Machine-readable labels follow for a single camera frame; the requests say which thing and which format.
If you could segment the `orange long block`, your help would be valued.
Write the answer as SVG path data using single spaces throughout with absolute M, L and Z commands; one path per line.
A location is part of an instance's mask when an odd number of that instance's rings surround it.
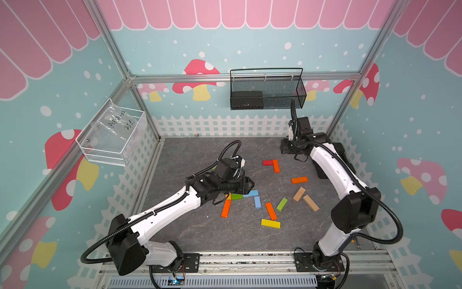
M 222 218 L 227 218 L 227 217 L 228 217 L 229 211 L 230 211 L 230 208 L 231 208 L 231 205 L 232 205 L 232 201 L 231 201 L 231 200 L 226 200 L 226 201 L 225 201 L 223 210 L 222 210 L 222 212 L 221 212 L 221 217 L 222 217 Z

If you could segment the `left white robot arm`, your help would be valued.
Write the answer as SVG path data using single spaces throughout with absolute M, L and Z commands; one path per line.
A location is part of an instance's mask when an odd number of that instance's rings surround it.
M 234 140 L 207 168 L 184 179 L 184 186 L 168 199 L 131 217 L 116 216 L 107 236 L 91 245 L 80 257 L 83 264 L 112 262 L 120 276 L 141 266 L 160 266 L 176 273 L 185 266 L 185 254 L 174 241 L 153 242 L 152 237 L 182 215 L 210 202 L 219 205 L 229 196 L 248 195 L 255 183 L 246 176 L 242 143 Z

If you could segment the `green short block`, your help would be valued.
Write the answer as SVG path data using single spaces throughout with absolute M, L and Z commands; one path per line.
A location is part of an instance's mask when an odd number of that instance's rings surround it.
M 244 196 L 243 195 L 239 195 L 239 194 L 232 194 L 231 196 L 231 200 L 240 200 L 240 199 L 243 199 Z

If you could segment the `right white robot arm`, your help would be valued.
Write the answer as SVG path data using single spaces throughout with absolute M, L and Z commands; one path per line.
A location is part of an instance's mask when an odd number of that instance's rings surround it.
M 347 161 L 344 147 L 332 142 L 325 133 L 313 132 L 308 118 L 296 113 L 296 101 L 290 105 L 289 134 L 281 141 L 283 154 L 306 156 L 315 165 L 319 178 L 328 179 L 336 190 L 339 203 L 331 210 L 332 224 L 324 237 L 315 243 L 311 260 L 317 271 L 328 270 L 355 237 L 378 244 L 396 244 L 404 236 L 404 228 L 397 215 L 381 201 L 381 193 L 368 187 L 355 174 Z M 397 227 L 397 234 L 389 240 L 362 233 L 375 220 L 379 208 L 384 209 Z

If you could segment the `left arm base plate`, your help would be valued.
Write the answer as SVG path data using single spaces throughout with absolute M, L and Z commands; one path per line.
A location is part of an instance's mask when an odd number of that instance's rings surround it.
M 172 265 L 155 266 L 155 273 L 197 273 L 199 271 L 200 254 L 184 254 L 177 257 Z

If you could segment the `light blue long block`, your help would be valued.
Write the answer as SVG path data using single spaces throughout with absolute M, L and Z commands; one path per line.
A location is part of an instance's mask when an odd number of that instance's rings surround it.
M 244 195 L 244 197 L 255 197 L 259 196 L 259 192 L 257 190 L 252 190 L 248 194 Z

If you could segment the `red-orange block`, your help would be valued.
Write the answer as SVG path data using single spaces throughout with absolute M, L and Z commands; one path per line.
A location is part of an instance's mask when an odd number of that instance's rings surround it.
M 275 173 L 280 173 L 280 166 L 278 160 L 273 160 L 273 169 Z

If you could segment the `lime green block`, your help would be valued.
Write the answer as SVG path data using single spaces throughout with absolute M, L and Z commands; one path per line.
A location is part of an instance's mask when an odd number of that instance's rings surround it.
M 279 202 L 276 210 L 277 211 L 282 211 L 284 209 L 285 205 L 287 204 L 287 202 L 288 202 L 288 200 L 285 197 L 283 197 L 282 200 Z

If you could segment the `light blue short block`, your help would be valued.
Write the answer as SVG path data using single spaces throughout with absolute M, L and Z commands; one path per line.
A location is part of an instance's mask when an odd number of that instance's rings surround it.
M 261 209 L 262 208 L 262 205 L 261 205 L 261 199 L 259 196 L 255 196 L 254 197 L 254 201 L 255 201 L 255 208 L 257 209 Z

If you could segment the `tan wooden short block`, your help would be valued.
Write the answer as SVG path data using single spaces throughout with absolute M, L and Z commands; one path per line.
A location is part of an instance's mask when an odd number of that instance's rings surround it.
M 305 188 L 303 187 L 299 188 L 296 194 L 294 195 L 293 200 L 296 202 L 299 202 L 300 199 L 304 196 L 305 192 L 306 192 Z

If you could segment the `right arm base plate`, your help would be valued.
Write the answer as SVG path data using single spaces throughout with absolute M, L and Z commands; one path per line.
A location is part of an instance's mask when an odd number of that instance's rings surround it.
M 338 273 L 345 270 L 340 255 L 324 256 L 315 252 L 296 252 L 293 254 L 297 272 Z

